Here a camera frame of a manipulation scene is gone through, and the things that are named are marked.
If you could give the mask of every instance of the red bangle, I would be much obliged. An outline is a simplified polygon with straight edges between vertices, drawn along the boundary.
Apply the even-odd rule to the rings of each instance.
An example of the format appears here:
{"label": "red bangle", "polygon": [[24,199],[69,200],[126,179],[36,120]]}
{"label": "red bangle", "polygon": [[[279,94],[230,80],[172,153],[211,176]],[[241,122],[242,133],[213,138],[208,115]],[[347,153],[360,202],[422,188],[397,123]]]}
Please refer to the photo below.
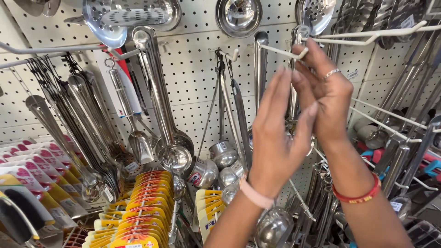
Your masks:
{"label": "red bangle", "polygon": [[337,197],[337,199],[339,199],[341,202],[344,203],[364,203],[367,201],[372,200],[372,198],[374,198],[374,196],[376,196],[380,191],[381,191],[381,181],[378,178],[378,176],[372,172],[372,176],[374,177],[375,183],[374,183],[374,187],[365,195],[361,196],[361,197],[346,197],[343,195],[340,195],[337,190],[335,189],[334,184],[332,185],[332,190],[333,193],[335,195],[335,197]]}

